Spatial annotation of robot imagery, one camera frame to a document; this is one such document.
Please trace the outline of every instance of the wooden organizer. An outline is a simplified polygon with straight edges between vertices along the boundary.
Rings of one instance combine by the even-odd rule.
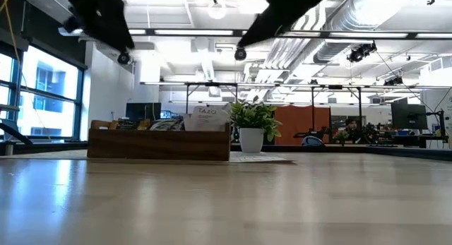
[[[111,123],[93,121],[88,157],[147,160],[229,161],[230,126],[222,132],[100,129]]]

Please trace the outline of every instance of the track light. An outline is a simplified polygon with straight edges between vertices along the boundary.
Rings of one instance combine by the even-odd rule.
[[[393,79],[387,80],[384,82],[384,86],[397,86],[397,85],[402,85],[403,84],[403,79],[401,76],[397,76]]]
[[[353,48],[347,60],[350,62],[360,62],[377,50],[375,42],[372,44],[361,44],[358,48]]]

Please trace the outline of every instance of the orange partition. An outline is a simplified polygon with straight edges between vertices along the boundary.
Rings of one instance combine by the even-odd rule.
[[[315,107],[315,131],[320,131],[322,126],[330,127],[330,108]],[[276,145],[301,145],[302,138],[293,138],[296,133],[305,133],[312,128],[312,107],[278,107],[275,111],[281,137],[275,139]],[[328,143],[328,136],[323,137],[324,143]]]

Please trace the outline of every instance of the blue object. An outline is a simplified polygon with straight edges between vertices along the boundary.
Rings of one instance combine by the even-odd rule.
[[[315,136],[307,136],[303,139],[302,146],[305,147],[322,147],[325,146],[323,141]]]
[[[410,132],[409,131],[398,131],[397,134],[399,136],[409,136]]]

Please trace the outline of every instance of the white pot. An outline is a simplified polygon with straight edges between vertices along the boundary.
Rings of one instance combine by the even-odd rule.
[[[240,129],[240,146],[244,153],[259,153],[263,144],[263,129]]]

